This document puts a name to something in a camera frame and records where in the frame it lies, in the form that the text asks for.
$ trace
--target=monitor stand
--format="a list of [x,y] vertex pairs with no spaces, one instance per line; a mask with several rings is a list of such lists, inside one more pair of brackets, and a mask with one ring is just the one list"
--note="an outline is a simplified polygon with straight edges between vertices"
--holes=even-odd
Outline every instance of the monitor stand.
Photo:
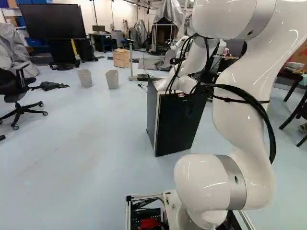
[[73,65],[79,67],[80,60],[76,60],[70,39],[48,40],[48,44],[53,58],[53,63],[49,64],[52,70],[69,70]]

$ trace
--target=white trash can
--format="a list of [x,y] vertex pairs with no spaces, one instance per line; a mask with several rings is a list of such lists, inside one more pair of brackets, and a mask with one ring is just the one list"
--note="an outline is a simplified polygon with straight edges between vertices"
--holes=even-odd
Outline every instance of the white trash can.
[[117,70],[109,70],[106,73],[106,81],[109,89],[114,90],[119,87],[118,85],[118,71]]
[[83,87],[90,88],[93,86],[91,72],[88,69],[78,70],[78,75]]

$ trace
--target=floor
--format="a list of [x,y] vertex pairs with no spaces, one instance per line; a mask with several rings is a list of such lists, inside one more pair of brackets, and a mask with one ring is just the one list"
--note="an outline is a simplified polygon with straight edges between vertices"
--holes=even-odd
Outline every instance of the floor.
[[[135,53],[135,58],[142,56]],[[137,65],[134,73],[144,72]],[[231,151],[215,130],[212,104],[207,103],[192,149],[154,157],[146,134],[146,89],[127,80],[130,69],[115,68],[106,59],[81,68],[91,71],[92,88],[81,87],[77,69],[62,72],[40,66],[34,85],[53,81],[70,87],[27,93],[21,104],[43,101],[49,115],[23,115],[18,131],[10,127],[12,119],[1,125],[0,134],[7,139],[0,142],[0,229],[122,230],[126,195],[174,188],[173,168],[187,153]],[[107,87],[105,73],[110,69],[119,71],[117,90]],[[258,230],[302,230],[307,225],[307,143],[295,146],[303,137],[296,127],[304,121],[278,129],[301,95],[294,93],[284,103],[286,93],[273,89],[268,109],[277,139],[276,194],[268,207],[248,211]],[[1,99],[0,108],[3,115],[13,105]]]

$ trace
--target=large black monitor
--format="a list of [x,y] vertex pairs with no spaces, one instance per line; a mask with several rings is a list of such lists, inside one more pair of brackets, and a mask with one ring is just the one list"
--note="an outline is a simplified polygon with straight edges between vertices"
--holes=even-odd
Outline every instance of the large black monitor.
[[20,4],[32,39],[85,39],[81,9],[77,4]]

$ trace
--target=office chair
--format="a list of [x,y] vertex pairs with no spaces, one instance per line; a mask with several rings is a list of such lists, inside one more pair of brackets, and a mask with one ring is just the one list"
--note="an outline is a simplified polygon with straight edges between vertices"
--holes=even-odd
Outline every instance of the office chair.
[[5,102],[15,103],[15,110],[4,115],[3,117],[0,117],[0,125],[3,123],[3,119],[6,119],[16,114],[15,119],[11,124],[14,130],[19,129],[19,125],[17,124],[17,122],[20,116],[24,113],[43,114],[43,116],[48,115],[46,111],[37,111],[30,109],[35,106],[43,107],[43,102],[38,102],[26,106],[21,106],[18,103],[18,101],[25,96],[27,91],[31,89],[28,85],[36,81],[35,78],[24,78],[24,68],[27,67],[29,64],[29,62],[25,62],[17,66],[15,68],[16,76],[10,71],[0,68],[0,94],[4,95]]

